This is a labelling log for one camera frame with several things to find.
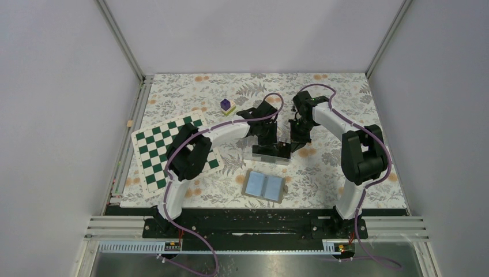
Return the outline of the grey card holder wallet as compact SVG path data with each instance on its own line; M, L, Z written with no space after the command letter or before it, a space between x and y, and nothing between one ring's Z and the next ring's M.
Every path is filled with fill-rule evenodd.
M286 192L285 178L247 170L242 195L281 204Z

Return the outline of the clear acrylic card tray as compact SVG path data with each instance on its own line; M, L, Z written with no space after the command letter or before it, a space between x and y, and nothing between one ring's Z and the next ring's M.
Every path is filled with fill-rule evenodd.
M261 137L248 137L244 140L243 159L288 165L291 158L291 144L280 141L275 134Z

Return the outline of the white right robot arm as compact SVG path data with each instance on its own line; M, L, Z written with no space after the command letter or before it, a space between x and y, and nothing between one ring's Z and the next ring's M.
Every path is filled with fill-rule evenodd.
M326 96L313 98L308 91L301 91L294 96L293 104L299 117L289 120L292 152L311 142L310 132L316 126L324 127L341 142L344 192L325 228L339 238L349 237L358 231L366 187L370 181L379 180L391 165L382 130L378 125L354 123L336 111Z

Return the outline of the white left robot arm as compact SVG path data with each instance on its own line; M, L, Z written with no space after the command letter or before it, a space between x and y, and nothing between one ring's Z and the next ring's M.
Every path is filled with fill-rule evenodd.
M155 208L159 214L156 228L163 236L172 237L178 232L176 218L182 213L189 182L203 172L209 153L232 140L269 134L281 110L263 100L258 107L239 111L226 121L207 127L187 123L181 128L166 153L164 172L169 181Z

